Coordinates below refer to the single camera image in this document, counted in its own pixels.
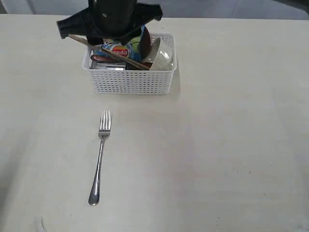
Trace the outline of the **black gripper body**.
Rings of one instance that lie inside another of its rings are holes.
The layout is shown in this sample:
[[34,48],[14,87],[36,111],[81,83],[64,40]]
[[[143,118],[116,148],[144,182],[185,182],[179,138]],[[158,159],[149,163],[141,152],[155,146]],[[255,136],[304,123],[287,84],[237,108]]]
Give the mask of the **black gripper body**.
[[115,39],[123,44],[142,34],[142,27],[152,20],[161,20],[159,4],[139,3],[135,0],[90,0],[88,7],[57,21],[62,39],[81,35],[91,45],[102,39]]

